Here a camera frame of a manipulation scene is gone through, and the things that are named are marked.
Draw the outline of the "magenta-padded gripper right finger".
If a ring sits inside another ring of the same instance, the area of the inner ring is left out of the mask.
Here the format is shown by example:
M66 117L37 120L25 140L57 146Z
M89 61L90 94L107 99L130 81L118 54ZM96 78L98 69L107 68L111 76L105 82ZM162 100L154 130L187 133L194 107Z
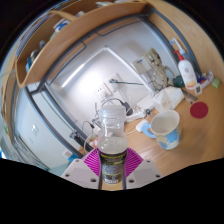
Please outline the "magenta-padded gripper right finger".
M136 151L127 149L124 162L123 189L141 188L162 178L151 160L144 160Z

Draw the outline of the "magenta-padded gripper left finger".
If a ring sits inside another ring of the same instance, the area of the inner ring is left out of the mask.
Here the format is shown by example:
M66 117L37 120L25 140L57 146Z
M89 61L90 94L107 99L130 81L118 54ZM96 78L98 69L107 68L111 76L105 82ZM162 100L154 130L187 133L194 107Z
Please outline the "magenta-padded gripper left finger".
M91 150L82 159L74 159L62 178L89 189L101 188L101 162L99 150Z

